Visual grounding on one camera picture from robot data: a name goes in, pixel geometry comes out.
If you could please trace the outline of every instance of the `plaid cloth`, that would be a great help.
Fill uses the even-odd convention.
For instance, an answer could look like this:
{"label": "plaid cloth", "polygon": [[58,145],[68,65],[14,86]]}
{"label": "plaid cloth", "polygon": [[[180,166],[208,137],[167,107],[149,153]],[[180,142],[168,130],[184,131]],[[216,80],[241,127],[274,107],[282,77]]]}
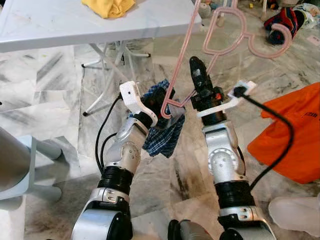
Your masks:
{"label": "plaid cloth", "polygon": [[[165,79],[157,85],[152,86],[143,96],[148,97],[152,95],[157,88],[167,90],[168,87],[169,81]],[[165,113],[170,114],[168,106],[165,109]],[[170,121],[171,119],[161,117],[158,119],[156,126],[150,128],[149,134],[142,148],[146,150],[151,157],[163,154],[165,157],[169,158],[174,153],[180,132],[185,122],[185,115],[180,116],[180,118],[173,124],[168,124]]]}
{"label": "plaid cloth", "polygon": [[268,42],[271,44],[283,44],[285,42],[285,37],[280,31],[271,29],[273,24],[282,24],[286,26],[290,30],[292,38],[294,38],[298,31],[297,17],[290,7],[283,7],[277,15],[264,22],[264,28],[267,31],[271,31],[267,38]]}

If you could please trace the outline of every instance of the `yellow cloth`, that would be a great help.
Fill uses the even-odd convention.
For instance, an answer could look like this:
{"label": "yellow cloth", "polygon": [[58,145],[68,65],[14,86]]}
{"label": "yellow cloth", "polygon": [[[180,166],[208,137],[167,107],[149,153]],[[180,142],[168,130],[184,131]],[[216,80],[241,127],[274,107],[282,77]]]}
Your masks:
{"label": "yellow cloth", "polygon": [[136,0],[81,0],[102,18],[119,18],[125,15]]}

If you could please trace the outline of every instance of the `orange bag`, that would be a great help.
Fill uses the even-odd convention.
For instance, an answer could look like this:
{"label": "orange bag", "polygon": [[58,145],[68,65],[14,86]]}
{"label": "orange bag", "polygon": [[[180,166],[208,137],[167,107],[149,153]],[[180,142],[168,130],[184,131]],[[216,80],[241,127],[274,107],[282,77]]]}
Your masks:
{"label": "orange bag", "polygon": [[[300,184],[320,178],[320,83],[291,92],[265,103],[285,116],[294,127],[294,141],[288,154],[274,168]],[[263,111],[263,118],[275,120],[247,147],[258,161],[271,165],[289,140],[287,125]]]}

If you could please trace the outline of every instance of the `white folding table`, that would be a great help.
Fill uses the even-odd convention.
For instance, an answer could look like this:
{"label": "white folding table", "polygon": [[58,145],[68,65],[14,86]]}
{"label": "white folding table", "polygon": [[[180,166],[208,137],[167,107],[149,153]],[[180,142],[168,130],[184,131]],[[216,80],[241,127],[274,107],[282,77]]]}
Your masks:
{"label": "white folding table", "polygon": [[[191,0],[136,0],[124,17],[103,19],[81,0],[6,0],[0,14],[0,52],[75,44],[91,44],[97,51],[95,43],[184,34],[193,10]],[[200,24],[198,16],[193,29],[199,30]],[[126,46],[120,44],[117,49],[119,53]],[[103,52],[98,53],[104,69],[108,59]],[[107,83],[114,72],[112,68]]]}

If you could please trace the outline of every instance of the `blue checkered cloth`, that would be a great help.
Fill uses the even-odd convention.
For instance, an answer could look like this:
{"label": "blue checkered cloth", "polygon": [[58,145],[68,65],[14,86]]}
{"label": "blue checkered cloth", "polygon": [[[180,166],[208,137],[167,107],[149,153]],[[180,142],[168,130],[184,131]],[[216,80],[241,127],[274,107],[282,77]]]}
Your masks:
{"label": "blue checkered cloth", "polygon": [[[152,95],[156,89],[163,88],[167,90],[168,87],[169,81],[165,79],[157,85],[152,86],[143,96],[148,97]],[[165,113],[170,114],[168,106],[165,109]],[[182,115],[174,124],[167,127],[170,120],[163,117],[159,118],[156,126],[150,128],[142,148],[146,150],[151,157],[163,154],[169,158],[174,153],[185,119],[185,115]]]}

